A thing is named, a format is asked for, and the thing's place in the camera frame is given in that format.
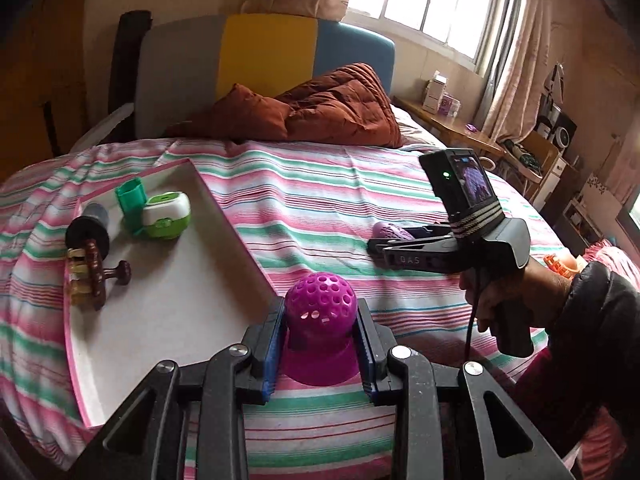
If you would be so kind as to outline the black jacket sleeve forearm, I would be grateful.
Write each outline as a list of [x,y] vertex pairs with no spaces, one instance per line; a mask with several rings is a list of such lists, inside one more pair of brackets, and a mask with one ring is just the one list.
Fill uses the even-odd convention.
[[600,408],[628,448],[639,447],[639,292],[600,262],[570,285],[514,400],[559,456],[582,440]]

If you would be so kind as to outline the person's right hand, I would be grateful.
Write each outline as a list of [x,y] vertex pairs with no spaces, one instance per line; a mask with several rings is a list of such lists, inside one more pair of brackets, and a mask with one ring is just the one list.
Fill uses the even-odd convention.
[[526,358],[533,353],[532,328],[550,328],[560,315],[572,281],[554,273],[534,258],[523,269],[491,282],[484,272],[461,273],[459,285],[473,308],[477,329],[496,338],[507,356]]

